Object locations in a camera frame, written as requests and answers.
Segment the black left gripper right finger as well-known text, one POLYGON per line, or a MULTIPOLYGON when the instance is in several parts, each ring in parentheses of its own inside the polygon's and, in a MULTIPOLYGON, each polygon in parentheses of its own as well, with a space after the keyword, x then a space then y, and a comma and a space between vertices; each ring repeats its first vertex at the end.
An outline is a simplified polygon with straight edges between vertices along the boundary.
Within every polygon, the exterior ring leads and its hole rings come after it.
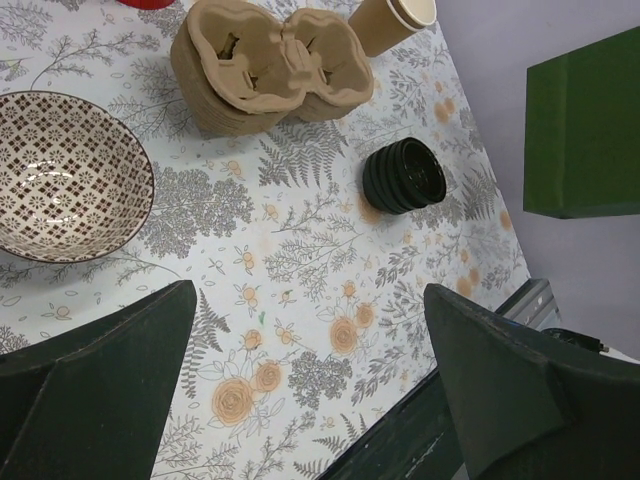
POLYGON ((425 288, 424 308, 470 478, 638 478, 638 365, 439 284, 425 288))

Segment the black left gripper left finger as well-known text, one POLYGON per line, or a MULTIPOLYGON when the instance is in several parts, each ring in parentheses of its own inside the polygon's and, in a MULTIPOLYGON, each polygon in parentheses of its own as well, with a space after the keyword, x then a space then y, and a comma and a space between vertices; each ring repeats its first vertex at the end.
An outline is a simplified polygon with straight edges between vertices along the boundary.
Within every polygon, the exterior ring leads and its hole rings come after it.
POLYGON ((181 280, 2 355, 2 478, 150 478, 194 317, 181 280))

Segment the green paper bag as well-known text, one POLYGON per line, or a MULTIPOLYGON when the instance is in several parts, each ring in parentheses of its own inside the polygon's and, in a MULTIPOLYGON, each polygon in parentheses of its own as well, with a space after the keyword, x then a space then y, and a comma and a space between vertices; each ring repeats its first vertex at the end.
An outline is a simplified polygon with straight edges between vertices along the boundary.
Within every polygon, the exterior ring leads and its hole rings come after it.
POLYGON ((639 30, 527 70, 523 209, 558 219, 639 212, 639 30))

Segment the stack of brown paper cups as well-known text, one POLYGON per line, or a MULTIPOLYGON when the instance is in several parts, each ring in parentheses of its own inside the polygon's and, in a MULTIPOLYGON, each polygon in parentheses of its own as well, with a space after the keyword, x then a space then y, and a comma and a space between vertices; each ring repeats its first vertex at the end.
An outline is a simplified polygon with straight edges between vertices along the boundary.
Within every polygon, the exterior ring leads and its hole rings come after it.
POLYGON ((434 0, 364 0, 348 19, 369 58, 435 23, 434 0))

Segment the patterned small bowl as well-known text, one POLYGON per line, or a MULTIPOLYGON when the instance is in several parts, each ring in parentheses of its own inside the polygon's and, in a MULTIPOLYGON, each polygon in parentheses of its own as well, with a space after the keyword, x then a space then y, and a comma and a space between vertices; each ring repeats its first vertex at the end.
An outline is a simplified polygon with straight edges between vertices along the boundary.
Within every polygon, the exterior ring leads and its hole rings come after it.
POLYGON ((152 162, 120 120, 76 96, 1 97, 1 248, 37 262, 106 256, 142 229, 152 162))

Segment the floral tablecloth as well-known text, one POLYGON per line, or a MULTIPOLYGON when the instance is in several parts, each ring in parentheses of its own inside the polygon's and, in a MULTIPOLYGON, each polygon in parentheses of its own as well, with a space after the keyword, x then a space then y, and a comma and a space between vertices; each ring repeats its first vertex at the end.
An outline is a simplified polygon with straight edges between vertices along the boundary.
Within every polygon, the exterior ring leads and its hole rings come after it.
POLYGON ((191 280, 198 309, 152 477, 315 479, 435 368, 425 285, 493 309, 526 262, 439 24, 372 61, 372 98, 348 116, 224 138, 196 129, 170 67, 188 9, 2 3, 2 91, 104 108, 144 145, 156 189, 111 255, 2 255, 1 349, 191 280), (390 215, 364 197, 364 162, 407 137, 435 154, 447 192, 390 215))

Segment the brown pulp cup carrier stack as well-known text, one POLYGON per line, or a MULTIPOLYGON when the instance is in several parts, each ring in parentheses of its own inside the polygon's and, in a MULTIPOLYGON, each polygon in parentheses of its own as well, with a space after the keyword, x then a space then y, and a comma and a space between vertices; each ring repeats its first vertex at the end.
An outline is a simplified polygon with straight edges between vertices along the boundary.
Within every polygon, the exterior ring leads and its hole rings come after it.
POLYGON ((266 132, 286 117, 336 120, 373 94, 359 39, 328 10, 301 8, 280 22, 246 1, 198 1, 170 60, 196 126, 222 136, 266 132))

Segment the red ribbed straw holder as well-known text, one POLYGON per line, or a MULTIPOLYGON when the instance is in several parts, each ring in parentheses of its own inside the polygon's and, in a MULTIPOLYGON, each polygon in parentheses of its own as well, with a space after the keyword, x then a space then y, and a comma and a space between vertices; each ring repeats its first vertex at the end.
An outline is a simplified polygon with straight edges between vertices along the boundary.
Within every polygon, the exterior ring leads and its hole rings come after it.
POLYGON ((171 6, 175 0, 118 0, 118 2, 139 10, 160 10, 171 6))

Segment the aluminium frame rail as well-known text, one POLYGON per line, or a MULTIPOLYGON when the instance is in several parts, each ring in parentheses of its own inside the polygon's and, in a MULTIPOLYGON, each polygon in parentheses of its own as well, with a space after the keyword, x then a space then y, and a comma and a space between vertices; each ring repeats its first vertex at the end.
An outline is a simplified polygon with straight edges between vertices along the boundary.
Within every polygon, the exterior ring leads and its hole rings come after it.
POLYGON ((537 331, 559 328, 562 319, 548 279, 528 279, 496 313, 537 331))

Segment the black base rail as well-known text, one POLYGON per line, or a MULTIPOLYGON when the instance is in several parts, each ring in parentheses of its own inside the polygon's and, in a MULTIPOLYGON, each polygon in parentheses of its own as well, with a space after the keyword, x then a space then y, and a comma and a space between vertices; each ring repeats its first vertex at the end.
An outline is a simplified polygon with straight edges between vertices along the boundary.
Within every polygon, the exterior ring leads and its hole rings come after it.
POLYGON ((443 383, 434 370, 319 479, 452 479, 463 465, 443 383))

